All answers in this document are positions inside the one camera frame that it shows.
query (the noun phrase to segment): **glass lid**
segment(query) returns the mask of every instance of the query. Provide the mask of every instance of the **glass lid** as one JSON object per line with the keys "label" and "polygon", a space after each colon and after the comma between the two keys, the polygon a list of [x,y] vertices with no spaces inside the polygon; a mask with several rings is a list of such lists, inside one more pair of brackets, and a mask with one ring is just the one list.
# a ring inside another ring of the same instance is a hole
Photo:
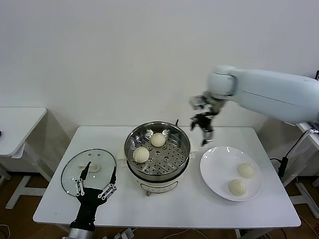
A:
{"label": "glass lid", "polygon": [[86,188],[104,189],[110,182],[116,161],[112,154],[102,149],[89,149],[74,156],[64,167],[61,184],[66,193],[75,196],[76,183],[82,170],[91,161],[84,185]]}

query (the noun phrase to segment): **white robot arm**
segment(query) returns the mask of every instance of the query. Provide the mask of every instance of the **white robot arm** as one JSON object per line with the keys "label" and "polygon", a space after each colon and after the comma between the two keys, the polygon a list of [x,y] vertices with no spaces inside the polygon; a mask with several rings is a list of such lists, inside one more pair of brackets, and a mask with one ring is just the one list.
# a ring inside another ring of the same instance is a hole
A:
{"label": "white robot arm", "polygon": [[207,91],[191,98],[192,118],[204,131],[203,144],[212,141],[210,121],[225,101],[289,122],[319,120],[319,82],[315,79],[263,70],[219,66],[208,76]]}

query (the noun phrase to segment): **steamed bun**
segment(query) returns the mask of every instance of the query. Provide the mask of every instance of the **steamed bun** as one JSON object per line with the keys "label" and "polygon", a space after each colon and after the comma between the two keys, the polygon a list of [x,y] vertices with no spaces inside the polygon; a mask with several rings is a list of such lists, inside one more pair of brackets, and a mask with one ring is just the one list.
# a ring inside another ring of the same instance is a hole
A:
{"label": "steamed bun", "polygon": [[166,138],[162,133],[155,133],[151,137],[151,143],[155,147],[161,147],[165,144]]}
{"label": "steamed bun", "polygon": [[232,194],[236,196],[243,196],[247,191],[246,184],[239,179],[230,181],[228,183],[228,189]]}
{"label": "steamed bun", "polygon": [[255,169],[252,164],[242,163],[237,167],[240,176],[244,178],[251,178],[255,175]]}
{"label": "steamed bun", "polygon": [[149,159],[150,152],[147,148],[139,147],[133,153],[133,159],[136,163],[144,163]]}

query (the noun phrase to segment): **stainless steel steamer basket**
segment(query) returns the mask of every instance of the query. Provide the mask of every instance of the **stainless steel steamer basket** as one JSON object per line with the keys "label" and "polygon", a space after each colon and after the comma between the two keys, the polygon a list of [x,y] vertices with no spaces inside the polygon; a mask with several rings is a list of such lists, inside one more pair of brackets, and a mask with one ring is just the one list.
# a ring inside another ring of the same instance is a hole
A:
{"label": "stainless steel steamer basket", "polygon": [[[151,136],[162,133],[166,143],[162,147],[151,144]],[[136,163],[133,152],[145,147],[150,152],[148,161]],[[166,122],[145,123],[135,128],[126,138],[124,152],[131,172],[137,177],[152,183],[162,183],[178,177],[187,167],[190,142],[186,133],[179,127]]]}

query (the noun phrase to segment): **wooden floor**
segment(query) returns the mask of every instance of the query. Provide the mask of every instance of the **wooden floor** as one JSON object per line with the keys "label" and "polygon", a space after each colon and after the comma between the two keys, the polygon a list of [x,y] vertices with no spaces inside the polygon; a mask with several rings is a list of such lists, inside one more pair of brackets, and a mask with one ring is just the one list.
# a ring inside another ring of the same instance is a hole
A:
{"label": "wooden floor", "polygon": [[[37,224],[32,220],[32,216],[36,210],[40,197],[22,196],[13,210],[5,209],[5,205],[19,184],[22,176],[13,176],[10,181],[7,181],[0,188],[0,224],[7,224],[10,227],[11,239],[60,239],[67,236],[67,233],[53,225]],[[307,187],[308,191],[319,205],[319,193],[316,188],[311,185],[310,180],[300,180]],[[46,187],[47,182],[41,176],[33,176],[29,187]],[[294,184],[287,186],[287,191],[290,196],[298,195],[298,191]],[[295,206],[299,215],[305,218],[314,228],[319,224],[319,220],[315,219],[307,205]],[[97,239],[107,236],[108,239],[113,239],[121,228],[98,228],[95,233]],[[302,225],[298,228],[284,229],[288,239],[315,239],[317,238],[314,232],[302,221]],[[183,230],[177,229],[137,229],[134,239],[161,239],[170,234],[178,233]],[[200,230],[209,239],[235,239],[234,230]],[[284,239],[284,234],[277,229],[270,233],[272,239]],[[170,239],[201,239],[204,238],[195,231],[189,230]]]}

